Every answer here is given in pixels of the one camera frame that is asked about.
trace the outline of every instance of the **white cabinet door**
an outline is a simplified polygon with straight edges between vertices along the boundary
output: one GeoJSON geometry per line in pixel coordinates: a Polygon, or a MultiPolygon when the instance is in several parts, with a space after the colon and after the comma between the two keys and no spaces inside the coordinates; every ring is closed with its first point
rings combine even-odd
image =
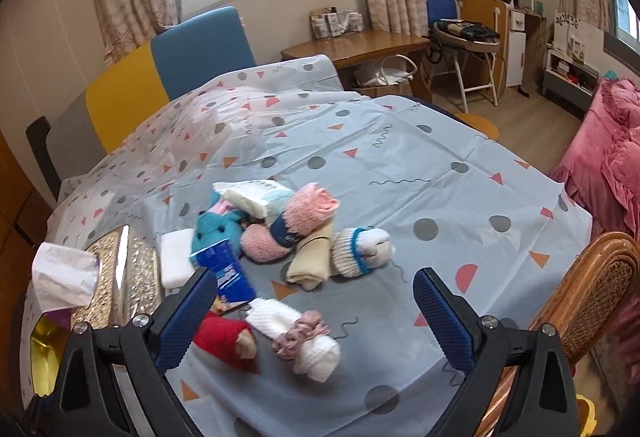
{"type": "Polygon", "coordinates": [[[506,86],[518,86],[522,84],[526,41],[527,35],[524,32],[509,33],[509,58],[507,60],[506,86]]]}

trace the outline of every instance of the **screw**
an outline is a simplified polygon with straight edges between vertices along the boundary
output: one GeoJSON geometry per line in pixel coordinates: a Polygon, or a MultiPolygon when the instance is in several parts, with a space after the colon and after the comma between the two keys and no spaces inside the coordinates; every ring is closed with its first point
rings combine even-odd
{"type": "Polygon", "coordinates": [[[133,316],[132,321],[136,327],[144,327],[149,322],[149,316],[146,314],[136,314],[133,316]]]}
{"type": "Polygon", "coordinates": [[[482,318],[480,318],[480,321],[482,322],[482,325],[484,325],[488,329],[494,329],[500,323],[498,321],[498,318],[496,318],[495,316],[491,316],[491,314],[482,316],[482,318]]]}
{"type": "Polygon", "coordinates": [[[78,322],[74,325],[74,332],[76,334],[83,334],[89,328],[89,324],[87,322],[78,322]]]}
{"type": "Polygon", "coordinates": [[[555,336],[556,332],[556,328],[551,323],[545,323],[542,325],[543,334],[546,334],[547,336],[555,336]]]}

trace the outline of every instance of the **blue plush toy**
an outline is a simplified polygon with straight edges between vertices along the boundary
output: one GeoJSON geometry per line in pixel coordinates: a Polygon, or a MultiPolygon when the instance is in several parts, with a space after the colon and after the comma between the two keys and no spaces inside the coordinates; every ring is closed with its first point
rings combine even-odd
{"type": "MultiPolygon", "coordinates": [[[[220,194],[214,191],[208,209],[212,208],[218,200],[220,200],[220,194]]],[[[240,222],[247,217],[248,215],[241,210],[232,210],[225,214],[212,213],[208,210],[201,212],[196,221],[193,240],[191,240],[191,254],[222,240],[228,240],[236,258],[240,258],[242,253],[240,246],[242,226],[240,222]]],[[[195,263],[195,257],[191,257],[191,261],[195,263]]]]}

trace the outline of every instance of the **blue packet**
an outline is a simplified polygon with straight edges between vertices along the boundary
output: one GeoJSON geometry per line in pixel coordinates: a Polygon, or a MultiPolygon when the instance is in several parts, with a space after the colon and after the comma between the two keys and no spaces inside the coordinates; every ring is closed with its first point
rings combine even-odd
{"type": "Polygon", "coordinates": [[[218,297],[213,303],[213,308],[217,314],[222,314],[255,299],[255,290],[246,279],[228,240],[222,240],[201,249],[193,256],[198,265],[216,273],[218,297]]]}

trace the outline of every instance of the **tissue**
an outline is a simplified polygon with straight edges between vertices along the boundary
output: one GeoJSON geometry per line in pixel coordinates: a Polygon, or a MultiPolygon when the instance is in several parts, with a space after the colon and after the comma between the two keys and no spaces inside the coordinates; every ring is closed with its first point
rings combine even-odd
{"type": "Polygon", "coordinates": [[[89,305],[98,271],[93,253],[43,242],[31,265],[33,288],[42,312],[89,305]]]}

